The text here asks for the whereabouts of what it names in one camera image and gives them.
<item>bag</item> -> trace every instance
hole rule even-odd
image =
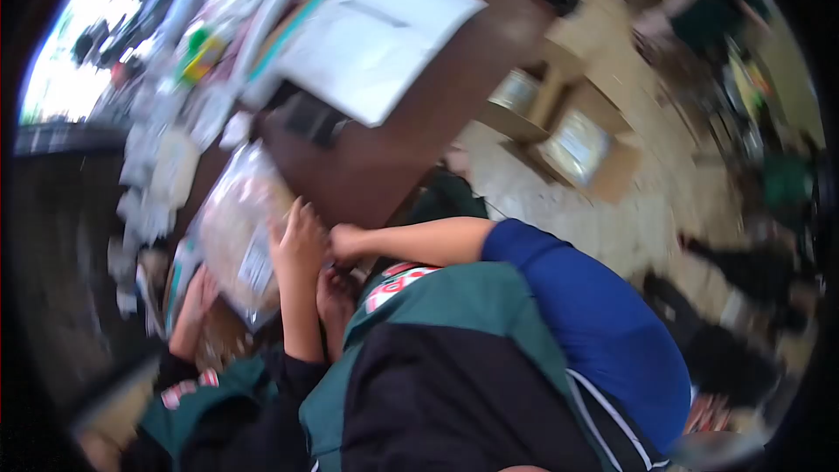
[[[256,332],[279,311],[279,289],[268,251],[267,219],[284,223],[294,196],[260,143],[231,157],[191,224],[222,297]]]

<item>black jacket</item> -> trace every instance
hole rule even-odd
[[[234,397],[208,410],[183,447],[183,472],[311,469],[298,410],[326,372],[326,364],[310,364],[283,354],[265,354],[267,377],[279,394],[260,408],[249,398]],[[195,365],[165,352],[153,393],[198,377]],[[172,457],[142,427],[122,452],[121,472],[169,472]]]

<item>forearm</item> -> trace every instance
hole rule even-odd
[[[743,14],[748,16],[752,20],[752,22],[760,26],[762,30],[769,33],[772,32],[772,27],[769,25],[769,23],[765,21],[757,11],[752,9],[752,7],[745,0],[738,0],[738,7],[740,8],[740,11],[743,12]]]
[[[481,259],[483,242],[495,223],[475,217],[452,217],[411,226],[368,230],[360,240],[361,257],[384,256],[434,267]]]
[[[309,363],[322,363],[324,360],[315,306],[316,292],[316,275],[315,278],[293,276],[279,282],[284,350],[291,357]]]
[[[352,315],[346,317],[336,315],[334,318],[324,321],[326,331],[326,349],[329,355],[329,362],[334,363],[341,359],[344,353],[344,332],[350,322]]]
[[[169,339],[169,352],[183,361],[194,363],[203,324],[203,320],[184,318],[178,321]]]

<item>hand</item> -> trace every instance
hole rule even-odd
[[[356,278],[343,277],[335,268],[320,271],[315,301],[326,331],[326,351],[331,363],[341,359],[344,351],[344,332],[356,311],[354,298],[358,287]]]
[[[334,321],[349,321],[355,312],[355,297],[358,280],[352,276],[341,276],[335,268],[320,271],[317,280],[317,314],[326,324]]]
[[[195,275],[192,276],[190,286],[186,289],[184,306],[180,310],[178,322],[181,320],[189,323],[198,323],[204,320],[206,313],[218,297],[218,286],[206,265],[198,267]]]
[[[332,255],[342,267],[351,267],[363,255],[362,239],[367,230],[355,225],[335,225],[329,233]]]
[[[298,197],[288,211],[283,232],[275,220],[268,222],[268,245],[278,281],[303,278],[315,281],[326,253],[326,234],[311,203]]]

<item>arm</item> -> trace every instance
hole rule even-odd
[[[480,260],[483,243],[495,225],[475,217],[382,229],[338,225],[332,229],[332,248],[339,260],[384,256],[448,267]]]
[[[275,222],[270,230],[271,261],[279,285],[279,308],[283,319],[283,348],[300,361],[322,363],[315,297],[326,240],[320,220],[310,205],[298,198],[288,211],[283,231]]]
[[[772,27],[769,23],[767,23],[767,21],[765,21],[757,11],[752,9],[752,6],[747,4],[745,0],[737,0],[737,5],[745,16],[749,17],[752,22],[760,26],[761,30],[766,33],[772,33]]]
[[[204,330],[204,318],[216,297],[218,287],[215,285],[215,279],[206,265],[201,265],[186,289],[183,308],[169,339],[170,354],[194,364],[198,341],[201,339],[201,331]]]

